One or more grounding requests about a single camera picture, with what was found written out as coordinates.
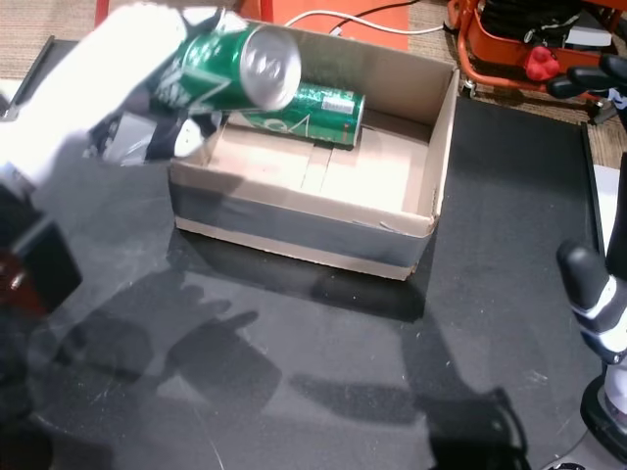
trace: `black table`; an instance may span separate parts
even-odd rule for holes
[[[28,347],[56,468],[553,459],[601,371],[555,265],[596,243],[588,163],[576,126],[460,100],[438,231],[398,283],[178,232],[162,165],[62,161],[36,203],[84,282]]]

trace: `box flap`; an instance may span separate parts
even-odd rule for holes
[[[298,43],[303,81],[361,93],[366,107],[381,113],[435,123],[455,66],[353,39],[280,28]]]

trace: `green soda can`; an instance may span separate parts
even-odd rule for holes
[[[224,13],[217,28],[184,43],[159,79],[156,100],[192,115],[284,108],[301,81],[296,42],[284,31]]]
[[[365,98],[352,91],[301,83],[282,111],[231,113],[229,123],[355,147]]]

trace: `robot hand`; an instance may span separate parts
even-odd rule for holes
[[[574,242],[565,242],[557,262],[566,293],[584,340],[607,364],[627,355],[627,153],[623,154],[618,207],[603,257]]]
[[[82,153],[88,132],[166,64],[190,30],[216,17],[214,7],[181,13],[143,3],[113,12],[50,72],[17,120],[0,123],[0,180],[14,193],[42,184],[62,149]]]
[[[547,92],[558,99],[586,92],[606,98],[627,129],[627,59],[607,54],[601,57],[598,67],[571,67],[566,75],[547,83]]]

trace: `cardboard box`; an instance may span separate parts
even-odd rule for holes
[[[454,66],[288,29],[303,81],[365,95],[353,151],[228,125],[170,168],[176,226],[297,259],[406,279],[440,216]]]

